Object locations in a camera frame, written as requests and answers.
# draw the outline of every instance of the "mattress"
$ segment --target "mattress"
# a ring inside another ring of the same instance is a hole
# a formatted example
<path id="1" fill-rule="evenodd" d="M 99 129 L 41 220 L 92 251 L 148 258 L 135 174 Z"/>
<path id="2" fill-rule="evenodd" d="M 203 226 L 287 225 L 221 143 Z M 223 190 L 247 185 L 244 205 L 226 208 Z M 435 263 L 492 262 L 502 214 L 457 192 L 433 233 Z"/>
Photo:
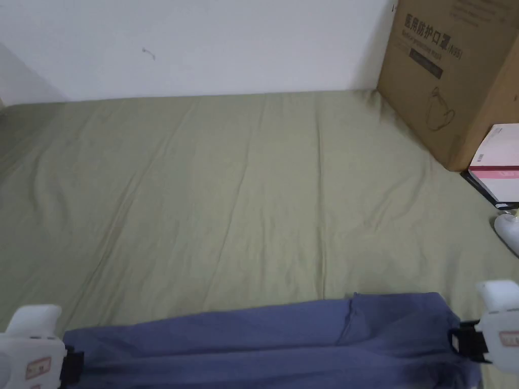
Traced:
<path id="1" fill-rule="evenodd" d="M 355 292 L 474 319 L 477 282 L 519 280 L 496 210 L 375 91 L 12 106 L 0 183 L 4 328 L 28 303 L 62 334 Z"/>

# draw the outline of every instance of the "blue fabric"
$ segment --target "blue fabric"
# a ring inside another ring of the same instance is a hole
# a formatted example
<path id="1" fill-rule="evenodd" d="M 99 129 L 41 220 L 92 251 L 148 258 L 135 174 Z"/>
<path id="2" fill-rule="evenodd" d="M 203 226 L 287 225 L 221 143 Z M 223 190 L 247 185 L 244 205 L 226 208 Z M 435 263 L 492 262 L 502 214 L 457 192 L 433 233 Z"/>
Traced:
<path id="1" fill-rule="evenodd" d="M 450 350 L 459 319 L 440 295 L 355 295 L 69 331 L 84 389 L 471 388 Z"/>

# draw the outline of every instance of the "wrinkled sheet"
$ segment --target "wrinkled sheet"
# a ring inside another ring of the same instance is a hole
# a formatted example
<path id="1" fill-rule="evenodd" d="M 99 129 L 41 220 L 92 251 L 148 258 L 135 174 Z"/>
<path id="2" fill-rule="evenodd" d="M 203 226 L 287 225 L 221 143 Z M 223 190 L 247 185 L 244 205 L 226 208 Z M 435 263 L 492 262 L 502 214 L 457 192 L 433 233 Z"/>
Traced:
<path id="1" fill-rule="evenodd" d="M 63 341 L 85 352 L 77 389 L 472 389 L 479 364 L 445 336 L 458 325 L 437 293 L 355 295 L 77 329 Z"/>
<path id="2" fill-rule="evenodd" d="M 496 210 L 377 92 L 12 106 L 0 115 L 0 309 L 59 332 L 519 280 Z M 489 370 L 488 387 L 517 387 Z"/>

